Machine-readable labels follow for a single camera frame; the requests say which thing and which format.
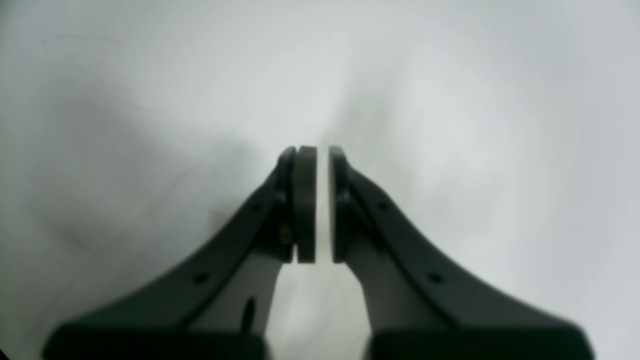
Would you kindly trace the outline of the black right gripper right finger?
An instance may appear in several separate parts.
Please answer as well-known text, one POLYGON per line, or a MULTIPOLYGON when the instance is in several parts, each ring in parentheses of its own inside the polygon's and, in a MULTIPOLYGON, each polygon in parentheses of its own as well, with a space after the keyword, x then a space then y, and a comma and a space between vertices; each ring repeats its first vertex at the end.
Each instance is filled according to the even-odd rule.
POLYGON ((333 260, 365 299, 370 360, 593 360, 579 326, 502 292, 440 251, 345 152, 328 155, 333 260))

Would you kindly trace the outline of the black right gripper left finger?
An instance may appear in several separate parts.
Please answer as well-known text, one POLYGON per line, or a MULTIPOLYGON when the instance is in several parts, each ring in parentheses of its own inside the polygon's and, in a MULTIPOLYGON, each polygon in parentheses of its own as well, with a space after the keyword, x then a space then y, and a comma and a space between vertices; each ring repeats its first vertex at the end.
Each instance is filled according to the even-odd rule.
POLYGON ((196 253, 59 326, 46 360, 263 360, 282 265, 316 260, 317 149, 290 146, 196 253))

